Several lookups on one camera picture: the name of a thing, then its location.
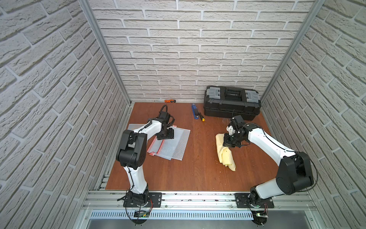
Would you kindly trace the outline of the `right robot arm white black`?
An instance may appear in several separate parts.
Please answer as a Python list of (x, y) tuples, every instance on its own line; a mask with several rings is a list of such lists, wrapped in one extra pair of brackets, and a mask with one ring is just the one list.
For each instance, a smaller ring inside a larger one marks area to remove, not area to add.
[(226, 129), (228, 133), (224, 134), (223, 142), (225, 147), (240, 148), (243, 141), (255, 144), (278, 165), (274, 179), (250, 189), (247, 201), (252, 207), (259, 208), (272, 197), (292, 195), (314, 186), (311, 159), (305, 152), (284, 146), (253, 123), (229, 124)]

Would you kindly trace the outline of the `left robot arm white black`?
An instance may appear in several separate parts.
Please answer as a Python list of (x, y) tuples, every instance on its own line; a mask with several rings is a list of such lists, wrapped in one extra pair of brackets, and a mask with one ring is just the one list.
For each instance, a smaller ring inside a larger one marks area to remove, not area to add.
[(143, 163), (147, 153), (148, 140), (156, 136), (158, 140), (173, 139), (171, 122), (159, 118), (149, 119), (148, 123), (134, 130), (125, 130), (122, 134), (116, 161), (125, 169), (130, 188), (121, 200), (142, 207), (149, 202), (148, 184), (144, 178)]

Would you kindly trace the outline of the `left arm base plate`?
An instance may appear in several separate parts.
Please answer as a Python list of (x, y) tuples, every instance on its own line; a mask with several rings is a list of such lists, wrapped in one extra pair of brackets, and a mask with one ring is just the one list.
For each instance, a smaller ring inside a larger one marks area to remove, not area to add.
[(126, 208), (159, 208), (162, 202), (162, 192), (149, 192), (148, 194), (135, 194), (128, 192), (122, 200)]

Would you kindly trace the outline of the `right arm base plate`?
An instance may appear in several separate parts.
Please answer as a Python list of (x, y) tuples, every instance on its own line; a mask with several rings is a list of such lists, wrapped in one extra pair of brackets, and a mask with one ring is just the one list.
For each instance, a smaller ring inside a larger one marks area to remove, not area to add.
[(257, 197), (254, 193), (235, 193), (234, 194), (236, 205), (239, 209), (244, 208), (274, 208), (274, 203), (271, 198), (262, 199)]

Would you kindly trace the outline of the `yellow cleaning cloth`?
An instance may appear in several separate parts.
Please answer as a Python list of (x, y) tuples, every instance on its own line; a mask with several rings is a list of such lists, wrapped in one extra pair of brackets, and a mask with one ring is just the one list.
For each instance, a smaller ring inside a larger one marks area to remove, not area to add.
[(226, 167), (229, 167), (231, 171), (236, 171), (236, 165), (234, 158), (229, 147), (224, 147), (224, 134), (217, 134), (215, 136), (216, 149), (219, 162)]

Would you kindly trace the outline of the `red zipper mesh document bag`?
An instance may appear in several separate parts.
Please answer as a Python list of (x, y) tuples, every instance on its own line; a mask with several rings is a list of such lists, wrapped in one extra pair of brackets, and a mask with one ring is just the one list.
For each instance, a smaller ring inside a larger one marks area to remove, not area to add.
[(157, 136), (154, 137), (151, 145), (149, 146), (147, 153), (151, 156), (159, 156), (162, 151), (165, 140), (158, 140)]

